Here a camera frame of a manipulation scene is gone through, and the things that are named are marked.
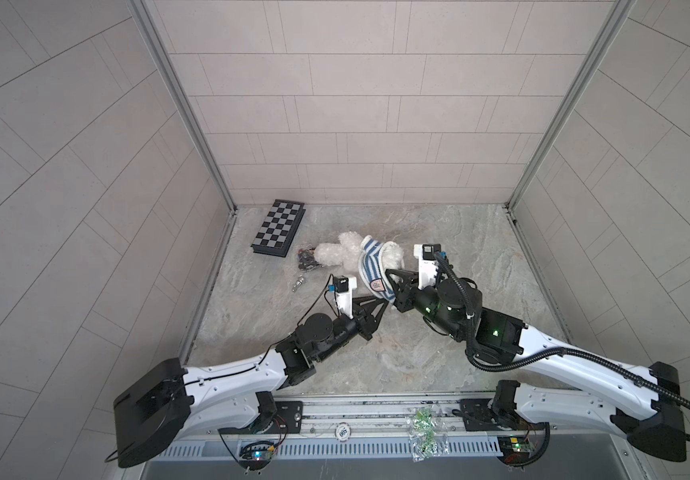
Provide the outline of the blue white striped shirt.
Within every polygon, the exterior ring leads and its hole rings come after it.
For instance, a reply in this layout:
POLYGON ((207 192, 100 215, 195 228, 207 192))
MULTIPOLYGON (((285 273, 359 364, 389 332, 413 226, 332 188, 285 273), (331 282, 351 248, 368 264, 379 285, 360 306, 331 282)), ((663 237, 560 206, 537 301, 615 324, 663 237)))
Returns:
POLYGON ((371 235, 363 238, 360 244, 358 262, 362 283, 378 298, 393 302, 395 292, 389 282, 388 269, 404 266, 404 250, 396 242, 380 242, 371 235))

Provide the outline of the white teddy bear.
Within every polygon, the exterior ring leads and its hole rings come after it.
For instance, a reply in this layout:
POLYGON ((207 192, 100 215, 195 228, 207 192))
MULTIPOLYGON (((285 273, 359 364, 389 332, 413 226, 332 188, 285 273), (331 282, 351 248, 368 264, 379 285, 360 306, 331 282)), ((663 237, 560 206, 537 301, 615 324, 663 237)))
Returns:
POLYGON ((321 243, 316 246, 316 259, 323 266, 341 266, 346 272, 359 274, 360 244, 364 237, 355 231, 343 232, 337 243, 321 243))

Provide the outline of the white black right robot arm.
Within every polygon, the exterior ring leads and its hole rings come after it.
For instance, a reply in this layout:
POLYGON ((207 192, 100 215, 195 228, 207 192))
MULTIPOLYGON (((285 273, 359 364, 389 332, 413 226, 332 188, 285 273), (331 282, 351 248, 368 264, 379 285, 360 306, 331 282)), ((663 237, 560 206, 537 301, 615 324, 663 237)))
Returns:
POLYGON ((502 380, 490 404, 513 428, 569 423, 621 436, 661 460, 687 458, 678 370, 663 362, 626 364, 554 339, 525 321, 484 307, 476 284, 446 272, 428 276, 390 269, 394 305, 418 311, 434 330, 465 345, 468 361, 489 373, 525 369, 567 384, 541 389, 502 380))

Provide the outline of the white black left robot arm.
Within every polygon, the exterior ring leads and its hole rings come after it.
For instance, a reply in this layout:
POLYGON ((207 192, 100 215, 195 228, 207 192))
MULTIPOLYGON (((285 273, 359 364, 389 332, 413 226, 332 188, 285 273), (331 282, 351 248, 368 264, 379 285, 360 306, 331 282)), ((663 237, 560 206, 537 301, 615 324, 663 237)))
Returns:
POLYGON ((357 297, 351 314, 313 314, 265 353, 232 363, 160 362, 114 400, 117 447, 107 459, 131 468, 189 435, 264 431, 278 411, 274 392, 310 378, 354 337, 371 340, 388 307, 384 299, 357 297))

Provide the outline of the small silver chess piece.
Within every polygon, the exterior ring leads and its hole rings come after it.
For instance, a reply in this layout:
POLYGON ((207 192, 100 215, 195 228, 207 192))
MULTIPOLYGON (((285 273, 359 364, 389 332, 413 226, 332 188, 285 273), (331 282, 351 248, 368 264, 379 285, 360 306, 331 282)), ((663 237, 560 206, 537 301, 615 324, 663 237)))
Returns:
POLYGON ((297 292, 306 283, 306 281, 307 279, 303 275, 298 276, 292 285, 292 291, 297 292))

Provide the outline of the clear bag of toy bricks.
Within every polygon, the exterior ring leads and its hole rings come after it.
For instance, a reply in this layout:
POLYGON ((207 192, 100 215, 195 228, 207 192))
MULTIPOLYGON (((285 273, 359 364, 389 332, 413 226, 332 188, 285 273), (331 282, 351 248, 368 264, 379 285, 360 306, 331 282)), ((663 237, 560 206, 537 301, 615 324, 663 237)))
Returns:
POLYGON ((323 265, 316 259, 316 248, 305 246, 297 251, 297 263, 300 271, 309 272, 322 268, 323 265))

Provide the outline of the folded black white chessboard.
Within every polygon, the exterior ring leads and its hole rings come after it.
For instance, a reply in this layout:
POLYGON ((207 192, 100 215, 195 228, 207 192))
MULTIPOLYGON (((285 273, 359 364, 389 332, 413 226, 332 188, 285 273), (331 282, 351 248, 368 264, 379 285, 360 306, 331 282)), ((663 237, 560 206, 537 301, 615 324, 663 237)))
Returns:
POLYGON ((305 204, 302 202, 277 199, 253 239, 253 252, 286 257, 305 212, 305 204))

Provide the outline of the clear bag of green parts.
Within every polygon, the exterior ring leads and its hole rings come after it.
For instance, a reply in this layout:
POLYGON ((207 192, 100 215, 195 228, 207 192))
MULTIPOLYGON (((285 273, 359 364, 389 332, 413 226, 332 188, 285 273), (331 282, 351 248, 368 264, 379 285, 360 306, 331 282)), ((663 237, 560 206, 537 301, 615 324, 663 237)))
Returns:
POLYGON ((410 453, 414 462, 450 453, 448 432, 440 410, 419 408, 408 417, 407 424, 410 453))

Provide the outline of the left green circuit board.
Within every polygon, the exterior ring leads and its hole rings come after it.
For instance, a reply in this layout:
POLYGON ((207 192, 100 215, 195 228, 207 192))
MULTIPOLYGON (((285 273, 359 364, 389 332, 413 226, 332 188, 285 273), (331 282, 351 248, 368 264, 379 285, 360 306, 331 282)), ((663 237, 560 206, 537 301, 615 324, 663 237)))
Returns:
POLYGON ((252 442, 241 447, 239 451, 239 463, 249 471, 260 471, 273 460, 278 446, 268 440, 252 442))

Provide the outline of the green circuit board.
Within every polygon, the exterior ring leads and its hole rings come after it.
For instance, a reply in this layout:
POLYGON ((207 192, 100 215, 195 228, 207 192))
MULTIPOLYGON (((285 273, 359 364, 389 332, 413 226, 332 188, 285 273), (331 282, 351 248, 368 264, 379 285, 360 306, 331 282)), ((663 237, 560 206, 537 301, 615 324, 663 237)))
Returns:
POLYGON ((239 451, 239 463, 249 471, 260 471, 273 460, 278 446, 268 440, 252 442, 241 447, 239 451))
POLYGON ((500 436, 497 441, 502 453, 499 460, 506 465, 526 462, 535 450, 534 445, 526 437, 500 436))

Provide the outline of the right green circuit board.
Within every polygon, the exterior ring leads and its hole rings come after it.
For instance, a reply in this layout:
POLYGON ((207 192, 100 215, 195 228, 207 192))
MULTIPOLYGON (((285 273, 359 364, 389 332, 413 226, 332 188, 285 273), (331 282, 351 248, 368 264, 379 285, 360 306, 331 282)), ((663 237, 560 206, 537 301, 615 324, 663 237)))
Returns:
POLYGON ((535 450, 534 445, 526 437, 500 436, 497 441, 502 453, 499 460, 506 465, 526 462, 535 450))

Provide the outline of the aluminium corner post right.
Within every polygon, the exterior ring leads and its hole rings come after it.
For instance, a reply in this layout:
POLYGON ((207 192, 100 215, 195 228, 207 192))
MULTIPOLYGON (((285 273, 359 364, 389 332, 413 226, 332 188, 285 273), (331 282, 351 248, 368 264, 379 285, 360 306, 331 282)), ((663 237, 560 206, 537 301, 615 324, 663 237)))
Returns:
POLYGON ((506 204, 507 210, 512 217, 515 217, 515 210, 523 199, 526 190, 536 177, 540 166, 547 158, 569 117, 588 88, 594 74, 599 69, 635 3, 635 0, 617 0, 613 3, 566 95, 535 149, 530 162, 527 164, 513 195, 506 204))

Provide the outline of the aluminium corner post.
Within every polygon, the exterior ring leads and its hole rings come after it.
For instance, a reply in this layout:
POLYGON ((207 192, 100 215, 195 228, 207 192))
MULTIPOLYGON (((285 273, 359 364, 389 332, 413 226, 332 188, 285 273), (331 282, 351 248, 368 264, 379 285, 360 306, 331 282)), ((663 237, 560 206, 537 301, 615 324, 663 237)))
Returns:
POLYGON ((515 217, 515 210, 523 199, 526 190, 536 177, 540 166, 547 158, 569 117, 588 88, 594 74, 599 69, 635 3, 635 0, 617 0, 613 3, 566 95, 535 149, 530 162, 527 164, 513 195, 506 204, 507 210, 512 217, 515 217))
POLYGON ((178 78, 174 64, 153 21, 151 10, 147 2, 142 0, 129 0, 127 1, 127 5, 140 30, 143 41, 162 76, 164 85, 181 115, 183 124, 190 138, 193 140, 198 153, 201 155, 212 178, 216 182, 218 190, 225 200, 231 215, 235 216, 238 211, 237 205, 232 198, 223 175, 219 171, 213 152, 211 151, 198 119, 196 118, 195 111, 178 78))

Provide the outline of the aluminium corner post left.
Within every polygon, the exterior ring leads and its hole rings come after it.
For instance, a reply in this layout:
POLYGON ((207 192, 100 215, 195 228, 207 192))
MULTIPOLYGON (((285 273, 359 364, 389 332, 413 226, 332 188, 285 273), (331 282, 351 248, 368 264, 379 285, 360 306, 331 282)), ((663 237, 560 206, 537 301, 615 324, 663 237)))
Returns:
POLYGON ((127 1, 127 5, 140 30, 143 41, 162 76, 164 85, 181 115, 183 124, 190 138, 193 140, 198 153, 201 155, 212 178, 216 182, 218 190, 225 200, 231 215, 235 216, 238 211, 237 205, 232 198, 223 175, 219 171, 213 152, 211 151, 198 119, 196 118, 195 111, 178 78, 174 64, 153 21, 151 10, 147 2, 142 0, 129 0, 127 1))

